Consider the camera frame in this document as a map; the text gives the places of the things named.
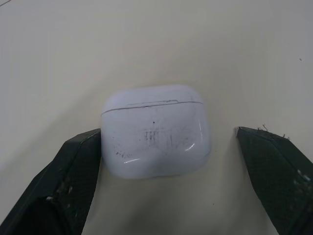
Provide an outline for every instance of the black marks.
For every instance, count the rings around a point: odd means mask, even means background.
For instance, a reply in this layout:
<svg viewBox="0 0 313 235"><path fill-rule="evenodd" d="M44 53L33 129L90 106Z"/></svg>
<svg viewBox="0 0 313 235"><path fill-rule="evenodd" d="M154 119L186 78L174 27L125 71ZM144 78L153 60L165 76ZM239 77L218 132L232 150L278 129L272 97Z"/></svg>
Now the black marks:
<svg viewBox="0 0 313 235"><path fill-rule="evenodd" d="M2 4L0 5L0 7L2 7L3 5L7 4L7 3L10 2L10 1L12 1L12 0L8 0L8 1L2 3Z"/></svg>
<svg viewBox="0 0 313 235"><path fill-rule="evenodd" d="M146 131L145 139L149 142L149 146L157 145L159 131Z"/></svg>
<svg viewBox="0 0 313 235"><path fill-rule="evenodd" d="M266 129L266 131L268 131L268 129L265 127L265 124L263 124L263 127Z"/></svg>

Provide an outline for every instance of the charging case lid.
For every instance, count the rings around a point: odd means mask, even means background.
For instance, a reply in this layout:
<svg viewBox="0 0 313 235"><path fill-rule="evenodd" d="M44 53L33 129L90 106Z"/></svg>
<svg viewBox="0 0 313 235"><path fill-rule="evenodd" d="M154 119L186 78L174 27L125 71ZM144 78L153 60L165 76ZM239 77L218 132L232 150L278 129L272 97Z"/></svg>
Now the charging case lid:
<svg viewBox="0 0 313 235"><path fill-rule="evenodd" d="M123 178L181 175L208 158L210 136L203 101L188 86L119 92L102 110L102 153Z"/></svg>

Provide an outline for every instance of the glossy plastic surface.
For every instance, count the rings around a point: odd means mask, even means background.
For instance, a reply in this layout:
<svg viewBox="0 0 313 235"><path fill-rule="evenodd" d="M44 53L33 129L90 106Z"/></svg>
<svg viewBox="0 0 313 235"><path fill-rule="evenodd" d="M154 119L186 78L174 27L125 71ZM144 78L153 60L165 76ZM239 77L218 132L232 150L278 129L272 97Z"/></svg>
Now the glossy plastic surface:
<svg viewBox="0 0 313 235"><path fill-rule="evenodd" d="M210 136L203 104L187 86L122 92L112 96L103 111L103 158L117 176L182 175L200 168L208 158Z"/></svg>

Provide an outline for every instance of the white surface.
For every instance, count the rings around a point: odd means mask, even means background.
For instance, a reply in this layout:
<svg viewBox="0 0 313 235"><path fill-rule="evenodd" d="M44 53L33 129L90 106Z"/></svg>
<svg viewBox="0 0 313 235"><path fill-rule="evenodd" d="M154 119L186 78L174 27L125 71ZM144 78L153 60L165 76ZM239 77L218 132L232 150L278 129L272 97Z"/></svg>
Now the white surface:
<svg viewBox="0 0 313 235"><path fill-rule="evenodd" d="M100 126L110 95L179 83L205 103L214 136L208 164L152 181L102 171L84 234L277 234L233 128L265 124L313 159L312 9L311 0L12 0L1 7L0 220L65 140Z"/></svg>
<svg viewBox="0 0 313 235"><path fill-rule="evenodd" d="M201 98L182 85L119 92L101 116L102 157L127 179L182 175L208 160L210 136Z"/></svg>

